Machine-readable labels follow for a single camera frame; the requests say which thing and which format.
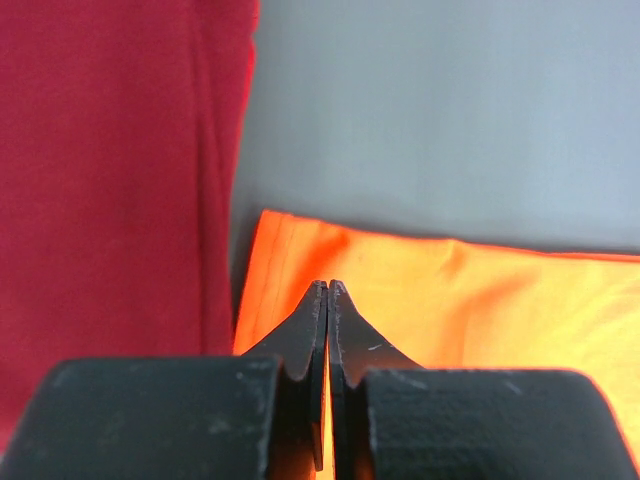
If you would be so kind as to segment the orange t shirt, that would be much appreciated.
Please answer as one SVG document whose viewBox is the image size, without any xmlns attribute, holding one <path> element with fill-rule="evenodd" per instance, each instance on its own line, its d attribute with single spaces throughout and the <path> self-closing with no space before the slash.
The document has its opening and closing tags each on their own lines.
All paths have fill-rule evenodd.
<svg viewBox="0 0 640 480">
<path fill-rule="evenodd" d="M 428 369 L 568 370 L 608 403 L 639 471 L 639 260 L 357 231 L 266 211 L 234 350 L 282 323 L 314 281 Z"/>
</svg>

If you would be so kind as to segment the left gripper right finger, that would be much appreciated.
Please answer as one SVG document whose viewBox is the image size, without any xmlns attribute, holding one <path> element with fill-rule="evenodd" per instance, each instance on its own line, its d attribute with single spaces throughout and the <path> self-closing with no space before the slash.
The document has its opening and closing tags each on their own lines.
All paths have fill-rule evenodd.
<svg viewBox="0 0 640 480">
<path fill-rule="evenodd" d="M 635 479 L 604 396 L 568 370 L 428 369 L 328 290 L 338 479 Z"/>
</svg>

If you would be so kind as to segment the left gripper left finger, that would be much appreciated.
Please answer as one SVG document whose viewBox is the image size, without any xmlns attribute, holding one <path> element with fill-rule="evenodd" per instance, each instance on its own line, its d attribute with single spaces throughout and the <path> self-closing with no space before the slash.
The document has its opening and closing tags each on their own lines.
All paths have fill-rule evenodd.
<svg viewBox="0 0 640 480">
<path fill-rule="evenodd" d="M 58 364 L 5 479 L 311 479 L 323 467 L 325 283 L 240 356 Z"/>
</svg>

